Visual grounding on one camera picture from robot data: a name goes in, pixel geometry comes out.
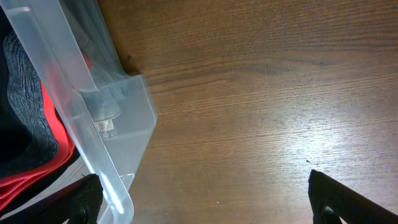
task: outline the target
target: brown wood surface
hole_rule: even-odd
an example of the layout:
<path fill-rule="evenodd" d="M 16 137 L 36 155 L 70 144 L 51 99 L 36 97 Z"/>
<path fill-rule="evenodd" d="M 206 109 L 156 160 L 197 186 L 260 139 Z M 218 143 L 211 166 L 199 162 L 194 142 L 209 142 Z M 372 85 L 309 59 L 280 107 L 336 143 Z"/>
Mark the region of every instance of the brown wood surface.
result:
<path fill-rule="evenodd" d="M 133 223 L 312 223 L 317 169 L 398 213 L 398 2 L 99 0 L 159 120 Z"/>

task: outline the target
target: storage bin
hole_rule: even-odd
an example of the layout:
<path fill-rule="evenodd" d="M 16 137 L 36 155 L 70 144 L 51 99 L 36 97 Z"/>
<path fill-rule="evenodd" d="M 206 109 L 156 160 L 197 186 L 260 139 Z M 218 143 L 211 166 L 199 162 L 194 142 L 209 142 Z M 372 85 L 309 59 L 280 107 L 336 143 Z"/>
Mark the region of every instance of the storage bin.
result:
<path fill-rule="evenodd" d="M 128 194 L 157 115 L 142 75 L 126 75 L 96 0 L 0 0 L 73 138 L 99 175 L 99 223 L 130 223 Z"/>

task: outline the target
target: heathered gray fabric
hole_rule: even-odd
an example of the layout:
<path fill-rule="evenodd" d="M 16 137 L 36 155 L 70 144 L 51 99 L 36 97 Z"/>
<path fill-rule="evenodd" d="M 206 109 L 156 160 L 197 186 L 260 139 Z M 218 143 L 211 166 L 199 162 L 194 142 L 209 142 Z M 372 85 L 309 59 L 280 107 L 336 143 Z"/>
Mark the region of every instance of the heathered gray fabric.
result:
<path fill-rule="evenodd" d="M 58 142 L 45 118 L 40 78 L 15 32 L 3 40 L 3 51 L 9 68 L 7 97 L 32 141 L 19 156 L 2 166 L 0 178 L 39 167 L 51 161 L 58 152 Z"/>

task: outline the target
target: red fabric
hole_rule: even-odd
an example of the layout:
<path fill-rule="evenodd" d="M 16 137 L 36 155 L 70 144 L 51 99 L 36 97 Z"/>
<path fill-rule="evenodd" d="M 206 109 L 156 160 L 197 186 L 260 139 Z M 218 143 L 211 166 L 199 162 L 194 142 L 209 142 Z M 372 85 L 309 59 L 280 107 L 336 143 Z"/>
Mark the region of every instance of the red fabric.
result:
<path fill-rule="evenodd" d="M 51 97 L 43 84 L 41 84 L 41 86 L 44 115 L 55 139 L 58 141 L 58 153 L 54 159 L 40 167 L 0 179 L 0 210 L 28 186 L 62 166 L 72 156 L 75 148 L 73 140 L 63 127 L 62 122 L 57 118 Z"/>

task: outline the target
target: wood grain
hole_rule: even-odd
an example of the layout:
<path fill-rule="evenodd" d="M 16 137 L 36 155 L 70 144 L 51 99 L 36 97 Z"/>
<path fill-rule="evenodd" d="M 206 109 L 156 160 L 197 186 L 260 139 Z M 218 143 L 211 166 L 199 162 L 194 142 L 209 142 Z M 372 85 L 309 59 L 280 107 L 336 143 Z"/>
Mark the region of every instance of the wood grain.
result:
<path fill-rule="evenodd" d="M 398 213 L 397 1 L 99 1 L 159 115 L 133 223 L 311 223 L 311 169 Z"/>

